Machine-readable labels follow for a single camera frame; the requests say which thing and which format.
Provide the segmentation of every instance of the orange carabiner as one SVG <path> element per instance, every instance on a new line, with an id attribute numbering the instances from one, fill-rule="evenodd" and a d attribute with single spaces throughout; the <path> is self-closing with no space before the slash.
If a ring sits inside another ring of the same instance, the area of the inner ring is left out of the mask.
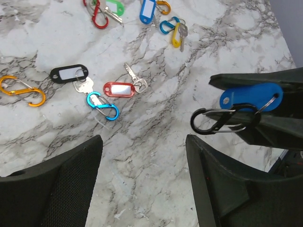
<path id="1" fill-rule="evenodd" d="M 163 15 L 168 15 L 170 12 L 171 12 L 171 7 L 170 5 L 168 4 L 168 2 L 166 1 L 156 1 L 156 7 L 157 9 L 163 14 Z M 166 6 L 167 7 L 167 11 L 165 11 L 164 9 L 162 9 L 160 7 L 160 5 L 162 6 Z"/>
<path id="2" fill-rule="evenodd" d="M 16 90 L 16 91 L 6 91 L 3 87 L 2 87 L 2 83 L 4 80 L 6 79 L 13 79 L 14 81 L 17 81 L 19 83 L 22 83 L 23 85 L 25 85 L 27 88 L 25 89 L 21 89 L 21 90 Z M 29 106 L 33 106 L 33 107 L 38 107 L 41 106 L 45 100 L 46 100 L 46 96 L 44 94 L 44 92 L 36 87 L 31 87 L 28 84 L 24 83 L 23 81 L 17 79 L 17 77 L 15 76 L 11 76 L 11 75 L 6 75 L 0 78 L 0 91 L 2 91 L 4 94 L 8 95 L 8 96 L 15 96 L 15 95 L 21 95 L 21 94 L 25 94 L 25 93 L 31 93 L 31 92 L 38 92 L 42 95 L 42 101 L 38 104 L 33 104 L 29 101 L 24 100 L 23 98 L 21 98 L 23 101 L 27 102 Z"/>

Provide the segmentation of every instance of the yellow carabiner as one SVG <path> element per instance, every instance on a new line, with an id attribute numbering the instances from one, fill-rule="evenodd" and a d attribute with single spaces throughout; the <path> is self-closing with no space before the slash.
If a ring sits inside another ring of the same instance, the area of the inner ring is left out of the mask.
<path id="1" fill-rule="evenodd" d="M 162 9 L 160 6 L 166 6 L 167 7 L 167 11 L 165 11 L 164 9 Z M 168 2 L 166 1 L 156 1 L 156 7 L 157 9 L 163 14 L 163 15 L 168 15 L 171 12 L 171 7 L 169 5 Z"/>
<path id="2" fill-rule="evenodd" d="M 175 27 L 175 30 L 174 30 L 174 34 L 172 35 L 172 45 L 175 47 L 175 48 L 179 48 L 180 46 L 181 46 L 181 37 L 180 37 L 180 41 L 178 41 L 177 39 L 176 39 L 176 37 L 177 37 L 177 34 L 179 33 L 179 31 L 178 31 L 178 28 L 179 28 L 179 25 L 180 25 L 180 23 L 177 23 L 176 24 L 176 27 Z"/>
<path id="3" fill-rule="evenodd" d="M 19 83 L 22 83 L 23 85 L 25 85 L 27 88 L 25 89 L 21 89 L 21 90 L 16 90 L 16 91 L 6 91 L 5 89 L 3 89 L 2 87 L 2 82 L 6 79 L 13 79 L 14 81 L 17 81 Z M 21 94 L 25 94 L 25 93 L 30 93 L 30 92 L 38 92 L 42 95 L 42 101 L 38 104 L 33 104 L 29 101 L 24 100 L 23 98 L 21 98 L 23 101 L 27 102 L 29 106 L 33 106 L 33 107 L 38 107 L 41 106 L 45 100 L 46 100 L 46 96 L 44 94 L 44 92 L 36 87 L 31 87 L 28 84 L 24 83 L 23 81 L 17 79 L 17 77 L 15 76 L 11 76 L 11 75 L 6 75 L 0 78 L 0 91 L 2 91 L 4 94 L 8 95 L 8 96 L 15 96 L 15 95 L 21 95 Z"/>

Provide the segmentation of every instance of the red key tag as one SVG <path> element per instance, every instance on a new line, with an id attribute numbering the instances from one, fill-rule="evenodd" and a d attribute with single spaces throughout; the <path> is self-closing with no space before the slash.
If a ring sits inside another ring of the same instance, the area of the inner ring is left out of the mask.
<path id="1" fill-rule="evenodd" d="M 130 83 L 107 82 L 103 86 L 103 92 L 109 97 L 133 97 L 136 93 L 134 85 Z"/>

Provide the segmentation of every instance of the red carabiner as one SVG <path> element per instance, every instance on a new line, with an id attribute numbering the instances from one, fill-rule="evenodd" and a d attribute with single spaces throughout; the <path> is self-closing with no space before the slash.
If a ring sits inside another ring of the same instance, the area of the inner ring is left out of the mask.
<path id="1" fill-rule="evenodd" d="M 84 6 L 87 7 L 86 0 L 83 0 L 83 4 L 84 4 Z M 101 11 L 101 13 L 102 13 L 103 16 L 104 16 L 104 19 L 105 19 L 106 23 L 105 23 L 103 26 L 98 25 L 98 23 L 96 22 L 96 19 L 97 19 L 97 15 L 98 15 L 98 10 L 99 10 L 99 8 L 100 8 L 100 0 L 97 0 L 96 6 L 95 6 L 95 10 L 94 10 L 94 13 L 93 13 L 93 16 L 92 16 L 91 19 L 92 19 L 94 25 L 95 25 L 97 28 L 99 28 L 99 29 L 104 29 L 104 28 L 106 28 L 106 27 L 108 26 L 109 21 L 108 21 L 107 16 L 105 16 L 105 14 Z"/>

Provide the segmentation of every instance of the carabiner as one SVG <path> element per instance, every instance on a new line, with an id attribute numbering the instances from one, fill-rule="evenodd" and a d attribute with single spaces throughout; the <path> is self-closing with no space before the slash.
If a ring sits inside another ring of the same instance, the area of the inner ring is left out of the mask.
<path id="1" fill-rule="evenodd" d="M 99 29 L 104 29 L 104 28 L 106 28 L 107 26 L 108 26 L 108 23 L 109 23 L 109 20 L 108 20 L 108 18 L 107 18 L 107 16 L 105 16 L 105 14 L 104 14 L 104 12 L 100 9 L 100 0 L 97 0 L 97 3 L 96 3 L 96 5 L 95 5 L 95 9 L 94 9 L 94 12 L 93 13 L 91 13 L 91 11 L 89 10 L 89 8 L 90 9 L 92 9 L 93 8 L 93 6 L 92 6 L 92 4 L 89 4 L 89 5 L 87 5 L 86 4 L 86 0 L 83 0 L 83 4 L 84 4 L 84 6 L 86 6 L 86 8 L 88 9 L 88 12 L 90 13 L 90 14 L 92 14 L 92 21 L 93 21 L 93 23 L 94 23 L 94 25 L 97 27 L 97 28 L 99 28 Z M 103 16 L 104 16 L 104 18 L 105 18 L 105 21 L 106 21 L 106 23 L 104 24 L 104 25 L 99 25 L 97 22 L 96 22 L 96 19 L 97 19 L 97 15 L 98 15 L 98 11 L 101 11 L 101 13 L 103 14 Z"/>
<path id="2" fill-rule="evenodd" d="M 103 104 L 103 105 L 95 105 L 95 104 L 93 104 L 93 103 L 91 102 L 91 100 L 90 100 L 90 97 L 91 97 L 92 95 L 96 95 L 96 96 L 98 96 L 99 98 L 102 98 L 102 101 L 103 101 L 103 102 L 105 102 L 105 101 L 108 102 L 105 98 L 103 98 L 103 97 L 101 96 L 101 94 L 100 94 L 99 92 L 93 91 L 93 92 L 89 93 L 89 94 L 87 95 L 87 98 L 86 98 L 86 101 L 87 101 L 88 105 L 90 105 L 90 107 L 92 107 L 92 108 L 94 108 L 94 109 L 114 108 L 115 111 L 116 111 L 115 117 L 105 116 L 105 118 L 108 119 L 109 121 L 114 121 L 114 120 L 116 120 L 116 119 L 119 117 L 119 114 L 120 114 L 120 113 L 119 113 L 118 107 L 116 107 L 114 104 L 110 104 L 110 103 Z"/>
<path id="3" fill-rule="evenodd" d="M 163 20 L 163 21 L 160 23 L 160 31 L 161 31 L 163 34 L 167 35 L 169 32 L 175 30 L 175 27 L 176 27 L 176 26 L 174 26 L 172 23 L 170 23 L 170 21 L 173 21 L 173 20 L 175 20 L 177 23 L 180 23 L 180 20 L 179 20 L 178 17 L 172 17 L 171 19 L 169 19 L 169 20 Z M 163 25 L 169 27 L 170 30 L 165 31 L 164 28 L 163 28 Z"/>
<path id="4" fill-rule="evenodd" d="M 247 125 L 243 125 L 243 124 L 225 125 L 232 118 L 232 116 L 234 116 L 241 109 L 252 110 L 254 113 L 254 116 L 255 116 L 253 121 Z M 200 115 L 200 114 L 206 115 L 206 114 L 210 114 L 210 113 L 220 113 L 220 112 L 224 113 L 224 114 L 210 129 L 202 130 L 195 126 L 194 120 L 198 115 Z M 227 109 L 205 109 L 205 108 L 198 109 L 193 113 L 193 115 L 190 118 L 190 126 L 196 133 L 198 133 L 200 135 L 213 135 L 218 132 L 240 132 L 248 127 L 250 127 L 250 128 L 256 127 L 260 121 L 261 121 L 261 113 L 258 112 L 258 109 L 256 106 L 247 104 L 247 103 L 241 103 L 241 104 L 234 104 L 231 107 L 231 109 L 229 109 L 229 110 L 227 110 Z M 237 129 L 237 130 L 219 131 L 222 127 L 240 127 L 240 126 L 242 126 L 242 128 Z"/>
<path id="5" fill-rule="evenodd" d="M 6 79 L 13 79 L 14 81 L 22 83 L 27 88 L 21 89 L 21 90 L 16 90 L 16 91 L 6 91 L 2 87 L 2 82 L 4 80 L 6 80 Z M 25 94 L 25 93 L 38 92 L 38 93 L 40 93 L 42 95 L 42 101 L 40 103 L 37 103 L 37 104 L 33 104 L 33 103 L 31 103 L 29 101 L 26 101 L 25 99 L 23 99 L 23 98 L 20 97 L 21 100 L 27 102 L 29 106 L 33 106 L 33 107 L 41 106 L 45 102 L 45 100 L 46 100 L 45 93 L 42 90 L 40 90 L 40 89 L 38 89 L 36 87 L 31 87 L 28 84 L 24 83 L 23 81 L 17 79 L 17 77 L 12 76 L 12 75 L 6 75 L 6 76 L 3 76 L 3 77 L 0 78 L 0 91 L 2 91 L 4 94 L 6 94 L 8 96 L 15 96 L 15 95 L 21 95 L 21 94 Z"/>
<path id="6" fill-rule="evenodd" d="M 160 7 L 160 5 L 166 6 L 167 7 L 167 11 L 165 11 L 164 9 L 162 9 Z M 171 7 L 169 5 L 168 2 L 166 1 L 156 1 L 156 7 L 157 9 L 163 14 L 163 15 L 168 15 L 171 12 Z"/>

